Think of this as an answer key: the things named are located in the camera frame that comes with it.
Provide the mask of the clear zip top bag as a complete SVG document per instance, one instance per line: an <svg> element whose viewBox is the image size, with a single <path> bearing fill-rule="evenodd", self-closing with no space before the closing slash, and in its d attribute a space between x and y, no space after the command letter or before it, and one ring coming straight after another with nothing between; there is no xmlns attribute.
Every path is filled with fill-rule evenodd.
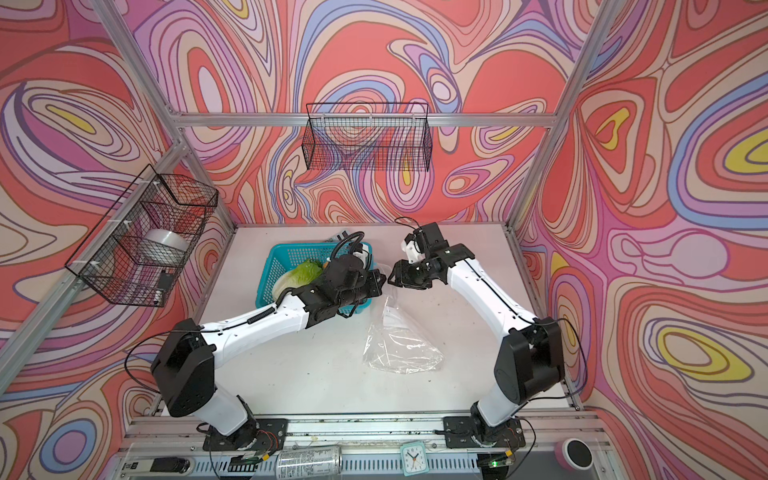
<svg viewBox="0 0 768 480"><path fill-rule="evenodd" d="M439 371L443 353L427 338L418 322L402 307L397 290L386 284L372 303L362 362L389 374L413 375Z"/></svg>

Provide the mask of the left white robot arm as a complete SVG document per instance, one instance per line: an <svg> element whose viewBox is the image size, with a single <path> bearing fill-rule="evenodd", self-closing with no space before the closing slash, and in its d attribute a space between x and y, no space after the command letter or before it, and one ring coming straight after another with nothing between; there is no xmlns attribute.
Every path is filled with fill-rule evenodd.
<svg viewBox="0 0 768 480"><path fill-rule="evenodd" d="M253 419L244 401L216 380L216 372L240 354L286 334L311 328L382 295L386 275L360 258L330 260L319 277L288 287L262 308L203 326L187 319L168 333L151 365L168 414L195 417L224 436Z"/></svg>

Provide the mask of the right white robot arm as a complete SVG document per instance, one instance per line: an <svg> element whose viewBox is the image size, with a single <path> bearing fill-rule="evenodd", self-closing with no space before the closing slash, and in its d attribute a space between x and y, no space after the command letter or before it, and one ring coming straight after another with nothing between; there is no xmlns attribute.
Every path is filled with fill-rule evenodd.
<svg viewBox="0 0 768 480"><path fill-rule="evenodd" d="M494 384L471 407L480 428L505 423L533 397L564 380L559 322L539 318L515 301L468 247L449 244L438 224L430 223L408 233L401 249L406 258L393 267L390 285L423 291L442 282L475 309L497 339Z"/></svg>

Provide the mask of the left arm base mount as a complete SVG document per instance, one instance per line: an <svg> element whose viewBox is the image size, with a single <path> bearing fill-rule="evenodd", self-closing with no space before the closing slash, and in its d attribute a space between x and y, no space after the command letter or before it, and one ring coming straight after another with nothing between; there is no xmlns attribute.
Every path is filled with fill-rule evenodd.
<svg viewBox="0 0 768 480"><path fill-rule="evenodd" d="M282 450L289 421L286 418L256 418L247 403L239 395L236 398L245 410L246 422L230 435L223 435L209 426L203 450L253 451L270 455Z"/></svg>

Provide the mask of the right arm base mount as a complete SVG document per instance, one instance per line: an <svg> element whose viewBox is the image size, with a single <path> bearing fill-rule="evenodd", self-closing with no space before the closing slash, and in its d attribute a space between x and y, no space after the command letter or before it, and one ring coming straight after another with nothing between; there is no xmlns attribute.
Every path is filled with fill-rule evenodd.
<svg viewBox="0 0 768 480"><path fill-rule="evenodd" d="M471 406L468 415L444 417L442 427L434 433L443 437L449 449L505 448L515 452L527 444L519 419L510 417L490 426L477 404Z"/></svg>

